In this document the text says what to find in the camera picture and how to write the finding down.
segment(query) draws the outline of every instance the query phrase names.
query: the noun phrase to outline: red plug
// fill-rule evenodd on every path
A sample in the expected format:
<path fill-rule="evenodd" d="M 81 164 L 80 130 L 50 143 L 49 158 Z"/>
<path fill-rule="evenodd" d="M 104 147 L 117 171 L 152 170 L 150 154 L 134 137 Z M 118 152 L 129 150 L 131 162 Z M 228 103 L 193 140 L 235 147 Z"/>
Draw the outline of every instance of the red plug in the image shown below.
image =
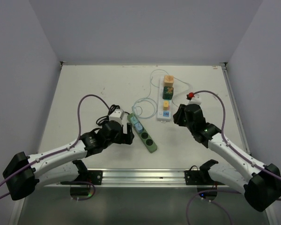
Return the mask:
<path fill-rule="evenodd" d="M 194 94 L 193 92 L 190 92 L 190 93 L 186 96 L 186 98 L 187 98 L 188 100 L 191 100 L 194 96 L 195 96 L 195 94 Z"/>

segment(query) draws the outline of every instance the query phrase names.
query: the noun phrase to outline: white wall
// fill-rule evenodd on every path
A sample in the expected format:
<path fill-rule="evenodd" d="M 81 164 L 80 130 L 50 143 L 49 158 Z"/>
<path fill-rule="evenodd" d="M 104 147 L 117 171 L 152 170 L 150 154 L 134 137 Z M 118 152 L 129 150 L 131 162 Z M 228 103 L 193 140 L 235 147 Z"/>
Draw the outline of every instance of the white wall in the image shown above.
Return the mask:
<path fill-rule="evenodd" d="M 0 1 L 0 181 L 15 153 L 37 151 L 58 77 L 58 58 L 29 2 Z M 13 205 L 0 201 L 0 225 Z"/>
<path fill-rule="evenodd" d="M 228 63 L 252 155 L 281 171 L 281 0 L 264 0 Z M 281 202 L 274 204 L 281 224 Z"/>
<path fill-rule="evenodd" d="M 30 0 L 58 57 L 78 64 L 227 62 L 262 0 Z"/>

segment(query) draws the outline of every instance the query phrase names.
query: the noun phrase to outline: gray floor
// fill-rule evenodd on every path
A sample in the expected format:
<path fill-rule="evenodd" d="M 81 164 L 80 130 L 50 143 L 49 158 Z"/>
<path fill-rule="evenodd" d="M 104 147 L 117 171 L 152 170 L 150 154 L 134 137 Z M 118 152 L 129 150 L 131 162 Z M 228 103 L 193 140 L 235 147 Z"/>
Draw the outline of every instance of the gray floor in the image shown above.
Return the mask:
<path fill-rule="evenodd" d="M 69 187 L 44 187 L 26 198 L 18 225 L 185 225 L 185 208 L 196 189 L 98 187 L 93 198 L 71 200 Z M 251 208 L 239 194 L 219 193 L 216 201 L 234 225 L 268 225 L 266 213 Z M 228 225 L 217 206 L 196 198 L 190 206 L 192 225 Z"/>

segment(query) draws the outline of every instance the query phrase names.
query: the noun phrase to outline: green block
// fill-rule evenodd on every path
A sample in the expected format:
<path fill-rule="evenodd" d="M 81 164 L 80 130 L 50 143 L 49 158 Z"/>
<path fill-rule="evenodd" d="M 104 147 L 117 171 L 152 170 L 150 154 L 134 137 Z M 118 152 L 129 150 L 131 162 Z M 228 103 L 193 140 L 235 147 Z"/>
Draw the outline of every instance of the green block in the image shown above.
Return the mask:
<path fill-rule="evenodd" d="M 163 99 L 165 100 L 172 100 L 174 95 L 174 88 L 165 86 L 163 88 Z"/>

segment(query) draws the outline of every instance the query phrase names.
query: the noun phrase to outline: green power strip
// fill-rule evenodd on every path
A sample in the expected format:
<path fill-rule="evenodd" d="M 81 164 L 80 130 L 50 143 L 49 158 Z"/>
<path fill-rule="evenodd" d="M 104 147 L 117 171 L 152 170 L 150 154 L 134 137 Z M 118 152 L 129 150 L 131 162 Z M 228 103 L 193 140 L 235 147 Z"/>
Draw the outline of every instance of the green power strip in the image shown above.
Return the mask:
<path fill-rule="evenodd" d="M 144 126 L 140 123 L 140 121 L 133 116 L 133 114 L 128 115 L 128 121 L 132 124 L 136 134 L 140 137 L 141 141 L 144 143 L 146 148 L 150 153 L 153 153 L 157 150 L 157 145 L 152 140 L 151 136 L 148 134 Z"/>

